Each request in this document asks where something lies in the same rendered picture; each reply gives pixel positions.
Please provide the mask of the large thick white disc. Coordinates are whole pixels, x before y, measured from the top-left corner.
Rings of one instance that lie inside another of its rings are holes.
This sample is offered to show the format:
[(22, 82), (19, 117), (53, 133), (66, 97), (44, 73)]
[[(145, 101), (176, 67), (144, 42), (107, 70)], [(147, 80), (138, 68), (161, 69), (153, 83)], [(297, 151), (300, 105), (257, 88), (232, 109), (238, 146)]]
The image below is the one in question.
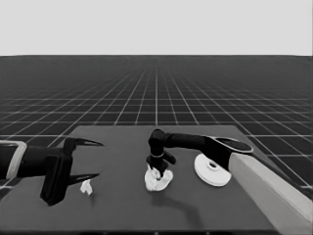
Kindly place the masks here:
[(232, 178), (232, 174), (228, 170), (204, 154), (198, 154), (195, 157), (194, 169), (202, 181), (214, 187), (223, 187)]

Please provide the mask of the small white T-shaped piece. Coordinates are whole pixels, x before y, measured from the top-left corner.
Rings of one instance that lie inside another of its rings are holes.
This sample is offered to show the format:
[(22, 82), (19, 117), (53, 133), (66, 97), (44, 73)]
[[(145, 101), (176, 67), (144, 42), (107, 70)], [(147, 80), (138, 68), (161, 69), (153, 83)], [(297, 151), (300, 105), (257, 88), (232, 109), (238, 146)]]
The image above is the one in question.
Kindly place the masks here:
[(90, 179), (82, 182), (80, 186), (80, 191), (82, 193), (87, 193), (88, 195), (91, 195), (93, 193), (93, 188), (91, 186)]

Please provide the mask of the white round carrier with pins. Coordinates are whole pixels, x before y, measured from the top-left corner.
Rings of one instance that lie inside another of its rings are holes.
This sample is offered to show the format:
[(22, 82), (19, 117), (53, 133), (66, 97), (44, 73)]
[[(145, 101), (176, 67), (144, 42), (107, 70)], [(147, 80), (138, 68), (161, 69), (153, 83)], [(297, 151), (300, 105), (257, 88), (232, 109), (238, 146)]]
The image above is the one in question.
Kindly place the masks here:
[[(150, 179), (153, 179), (154, 175), (159, 175), (159, 172), (158, 170), (156, 170), (156, 173), (149, 173), (148, 172), (148, 166), (147, 166), (147, 171), (145, 173), (145, 181), (146, 180), (150, 180)], [(156, 190), (155, 191), (151, 191), (151, 192), (158, 192), (158, 191), (162, 191), (164, 190), (171, 181), (165, 181), (164, 179), (162, 179), (158, 184), (157, 184), (157, 187), (156, 187)]]

